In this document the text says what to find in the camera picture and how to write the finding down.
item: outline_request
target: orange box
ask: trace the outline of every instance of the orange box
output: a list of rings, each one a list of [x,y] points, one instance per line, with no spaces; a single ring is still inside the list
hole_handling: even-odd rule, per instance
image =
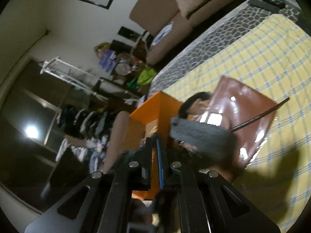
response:
[[[181,102],[163,92],[155,93],[151,98],[136,109],[130,117],[146,125],[146,135],[157,124],[158,133],[168,146],[171,117],[178,115]],[[134,191],[133,196],[144,200],[152,200],[160,191],[159,167],[156,148],[152,149],[151,189],[149,191]]]

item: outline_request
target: yellow plaid tablecloth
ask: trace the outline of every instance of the yellow plaid tablecloth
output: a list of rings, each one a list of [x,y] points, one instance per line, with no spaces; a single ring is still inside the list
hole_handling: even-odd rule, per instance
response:
[[[265,145],[234,186],[286,232],[311,194],[311,38],[282,15],[251,32],[165,90],[185,101],[213,92],[221,75],[235,78],[276,102]]]

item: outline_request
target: silver bolt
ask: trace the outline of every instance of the silver bolt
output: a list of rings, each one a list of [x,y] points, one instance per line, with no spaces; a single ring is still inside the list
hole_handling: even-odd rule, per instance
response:
[[[130,167],[138,167],[138,166],[139,166],[139,164],[138,164],[137,161],[132,161],[132,162],[130,162],[128,165],[129,165]]]
[[[212,170],[208,172],[208,175],[212,178],[216,178],[218,176],[218,172]]]
[[[100,177],[101,177],[101,172],[97,171],[97,172],[92,173],[93,179],[99,179]]]
[[[175,161],[175,162],[172,163],[172,167],[174,167],[174,168],[180,168],[180,167],[181,167],[181,163],[178,162],[178,161]]]

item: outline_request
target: white drying rack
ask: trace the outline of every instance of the white drying rack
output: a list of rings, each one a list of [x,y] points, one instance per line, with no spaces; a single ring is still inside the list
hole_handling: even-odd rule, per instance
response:
[[[103,82],[104,80],[102,80],[101,78],[99,77],[96,77],[95,75],[93,74],[90,74],[84,70],[82,70],[81,68],[78,68],[78,67],[75,67],[69,63],[66,63],[65,61],[62,61],[60,59],[60,57],[56,57],[54,59],[52,59],[51,61],[44,61],[43,63],[43,66],[42,66],[42,69],[40,71],[40,74],[43,74],[43,73],[47,73],[47,74],[50,74],[58,79],[61,79],[62,81],[70,84],[70,85],[73,85],[74,87],[76,87],[77,89],[80,89],[80,90],[83,90],[86,94],[88,95],[94,95],[95,97],[97,97],[99,100],[101,101],[106,101],[108,100],[107,97],[104,97],[100,94],[98,94],[97,92],[95,92],[92,88],[90,88],[89,86],[85,85],[83,82],[71,77],[68,74],[58,70],[57,68],[55,68],[55,65],[57,65],[58,63],[62,63],[66,66],[69,66],[70,68],[73,68],[83,74],[86,74],[88,76],[91,76],[93,78],[96,78],[97,80],[100,80],[101,82]]]

